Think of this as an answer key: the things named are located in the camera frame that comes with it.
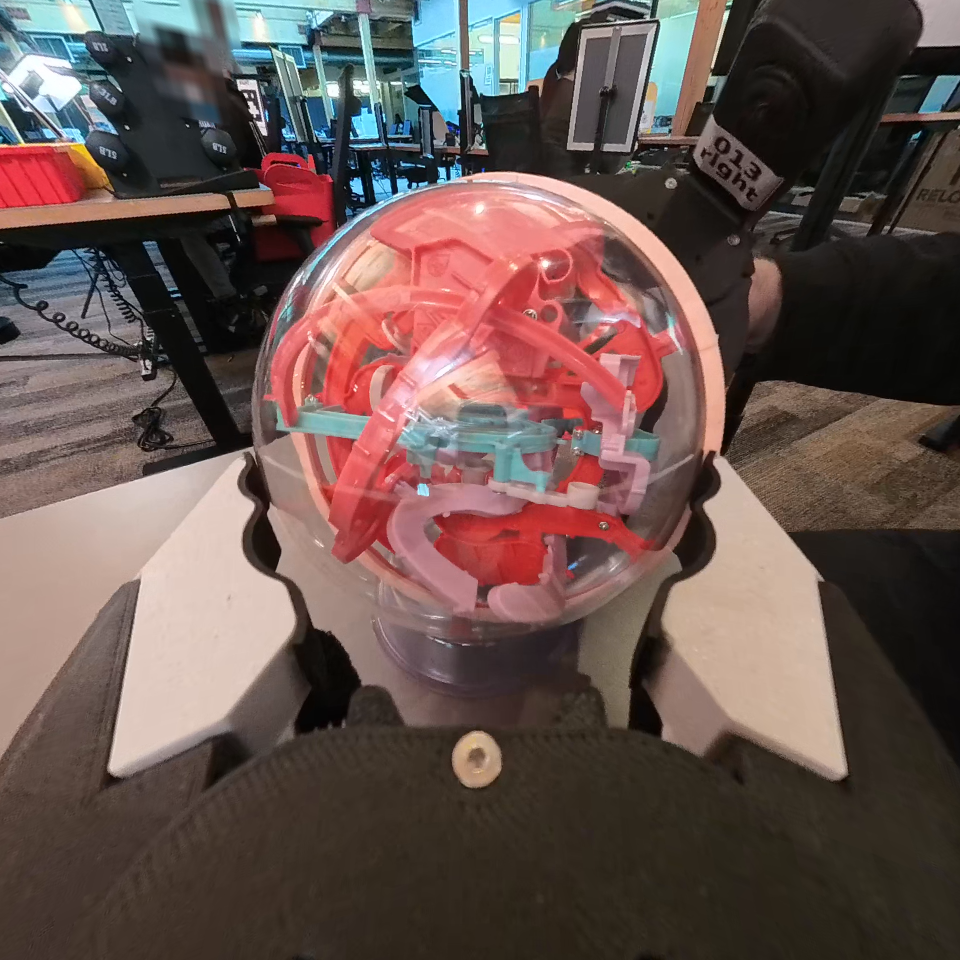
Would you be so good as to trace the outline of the black dumbbell rack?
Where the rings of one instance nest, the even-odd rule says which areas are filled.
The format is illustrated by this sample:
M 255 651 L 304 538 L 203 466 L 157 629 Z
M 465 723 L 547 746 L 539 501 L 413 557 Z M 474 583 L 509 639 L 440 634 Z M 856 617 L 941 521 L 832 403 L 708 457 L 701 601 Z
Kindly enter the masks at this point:
M 154 39 L 90 30 L 83 42 L 105 73 L 88 92 L 110 126 L 84 144 L 117 197 L 260 187 L 253 120 L 210 45 L 164 28 Z

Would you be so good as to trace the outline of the clear plastic ball stand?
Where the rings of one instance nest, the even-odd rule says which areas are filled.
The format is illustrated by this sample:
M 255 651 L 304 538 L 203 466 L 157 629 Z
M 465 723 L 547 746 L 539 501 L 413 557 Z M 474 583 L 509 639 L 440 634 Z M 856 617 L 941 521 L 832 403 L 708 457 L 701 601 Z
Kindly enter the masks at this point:
M 397 588 L 375 590 L 374 633 L 408 674 L 462 696 L 493 696 L 531 686 L 576 653 L 582 622 L 531 626 L 471 620 L 426 605 Z

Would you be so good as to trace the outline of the cardboard box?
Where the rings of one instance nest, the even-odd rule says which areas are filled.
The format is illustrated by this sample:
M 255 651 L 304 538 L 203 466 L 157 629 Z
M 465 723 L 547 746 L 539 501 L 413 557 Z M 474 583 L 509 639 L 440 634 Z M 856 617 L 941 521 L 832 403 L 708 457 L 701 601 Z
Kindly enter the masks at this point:
M 959 130 L 949 132 L 918 177 L 895 230 L 959 233 Z

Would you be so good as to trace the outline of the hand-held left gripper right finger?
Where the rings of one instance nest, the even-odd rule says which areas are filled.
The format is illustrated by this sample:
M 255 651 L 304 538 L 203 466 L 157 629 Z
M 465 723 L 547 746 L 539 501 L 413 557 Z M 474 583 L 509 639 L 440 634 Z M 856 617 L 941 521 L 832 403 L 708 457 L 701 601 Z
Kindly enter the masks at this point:
M 673 585 L 646 683 L 667 743 L 718 759 L 741 739 L 830 782 L 848 774 L 822 579 L 729 463 L 705 504 L 704 568 Z

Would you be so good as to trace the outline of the person's right hand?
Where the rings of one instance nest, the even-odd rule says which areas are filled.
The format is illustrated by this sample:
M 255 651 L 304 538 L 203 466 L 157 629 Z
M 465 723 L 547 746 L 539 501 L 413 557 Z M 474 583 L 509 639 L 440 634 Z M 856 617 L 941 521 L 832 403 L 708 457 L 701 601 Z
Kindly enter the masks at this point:
M 776 261 L 754 258 L 752 263 L 746 354 L 757 355 L 773 338 L 781 317 L 784 303 L 784 279 L 781 267 Z

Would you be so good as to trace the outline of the framed grey board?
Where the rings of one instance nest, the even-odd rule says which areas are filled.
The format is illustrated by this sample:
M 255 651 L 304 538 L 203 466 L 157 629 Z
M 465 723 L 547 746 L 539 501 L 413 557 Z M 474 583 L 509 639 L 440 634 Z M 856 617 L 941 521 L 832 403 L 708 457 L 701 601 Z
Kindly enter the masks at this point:
M 634 150 L 660 26 L 620 19 L 582 27 L 567 150 L 594 158 Z

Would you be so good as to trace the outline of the clear maze ball red tracks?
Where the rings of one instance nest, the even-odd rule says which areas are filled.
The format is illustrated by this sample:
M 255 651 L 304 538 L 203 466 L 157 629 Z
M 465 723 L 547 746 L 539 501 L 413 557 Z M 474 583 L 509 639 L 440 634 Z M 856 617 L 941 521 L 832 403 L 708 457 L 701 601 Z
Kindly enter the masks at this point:
M 476 174 L 385 202 L 295 275 L 263 343 L 274 516 L 387 618 L 558 627 L 654 570 L 725 415 L 666 176 Z

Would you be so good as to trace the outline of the red plastic bin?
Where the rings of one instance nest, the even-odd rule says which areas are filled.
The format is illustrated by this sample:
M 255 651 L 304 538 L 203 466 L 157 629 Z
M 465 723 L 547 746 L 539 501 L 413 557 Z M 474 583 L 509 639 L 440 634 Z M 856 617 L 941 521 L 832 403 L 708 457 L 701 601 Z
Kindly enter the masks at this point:
M 1 147 L 1 209 L 78 202 L 87 193 L 68 148 L 51 145 Z

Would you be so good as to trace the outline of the yellow plastic bin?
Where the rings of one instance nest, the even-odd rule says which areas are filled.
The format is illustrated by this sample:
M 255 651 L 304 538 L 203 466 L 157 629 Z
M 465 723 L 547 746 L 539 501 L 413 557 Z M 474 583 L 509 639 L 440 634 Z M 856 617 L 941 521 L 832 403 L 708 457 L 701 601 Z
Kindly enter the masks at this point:
M 106 173 L 93 159 L 88 148 L 81 143 L 71 143 L 67 154 L 78 171 L 86 191 L 105 190 L 114 192 L 114 187 Z

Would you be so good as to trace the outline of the wooden desk black legs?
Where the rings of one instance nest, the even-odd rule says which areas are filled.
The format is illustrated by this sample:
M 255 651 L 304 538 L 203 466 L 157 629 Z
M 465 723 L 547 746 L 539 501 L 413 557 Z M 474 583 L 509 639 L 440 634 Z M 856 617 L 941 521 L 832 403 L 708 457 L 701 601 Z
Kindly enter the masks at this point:
M 70 203 L 4 208 L 1 212 L 4 243 L 57 253 L 95 248 L 123 271 L 146 326 L 170 361 L 210 437 L 209 445 L 174 457 L 176 466 L 245 450 L 252 439 L 249 432 L 238 427 L 145 243 L 162 246 L 162 242 L 222 217 L 266 210 L 274 201 L 272 191 L 262 185 L 225 193 L 145 198 L 116 198 L 110 191 L 99 189 Z

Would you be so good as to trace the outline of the distant office desks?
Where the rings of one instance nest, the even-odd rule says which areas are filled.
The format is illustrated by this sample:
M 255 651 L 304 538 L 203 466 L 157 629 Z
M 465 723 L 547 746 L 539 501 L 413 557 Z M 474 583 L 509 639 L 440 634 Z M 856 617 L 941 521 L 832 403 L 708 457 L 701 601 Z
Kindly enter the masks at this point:
M 375 159 L 385 162 L 392 195 L 398 192 L 397 167 L 402 162 L 406 163 L 403 175 L 410 186 L 436 184 L 439 167 L 449 162 L 459 162 L 465 176 L 477 171 L 542 172 L 542 138 L 531 94 L 482 97 L 481 106 L 488 108 L 487 123 L 482 126 L 486 146 L 478 148 L 474 146 L 471 125 L 462 129 L 462 138 L 452 145 L 447 144 L 445 127 L 437 135 L 434 120 L 441 115 L 431 105 L 421 111 L 417 141 L 390 138 L 380 110 L 372 114 L 377 137 L 356 139 L 353 137 L 354 115 L 349 105 L 342 103 L 337 117 L 330 122 L 333 152 L 329 172 L 334 206 L 346 204 L 356 208 L 376 204 L 372 167 Z

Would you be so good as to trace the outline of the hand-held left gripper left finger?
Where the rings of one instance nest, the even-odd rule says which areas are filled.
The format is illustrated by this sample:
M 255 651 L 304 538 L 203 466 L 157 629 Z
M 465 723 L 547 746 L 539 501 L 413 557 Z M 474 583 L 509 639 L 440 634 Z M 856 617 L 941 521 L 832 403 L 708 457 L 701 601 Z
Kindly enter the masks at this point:
M 294 653 L 303 597 L 251 454 L 231 461 L 142 567 L 107 771 L 130 778 L 212 738 L 243 754 L 293 734 L 308 683 Z

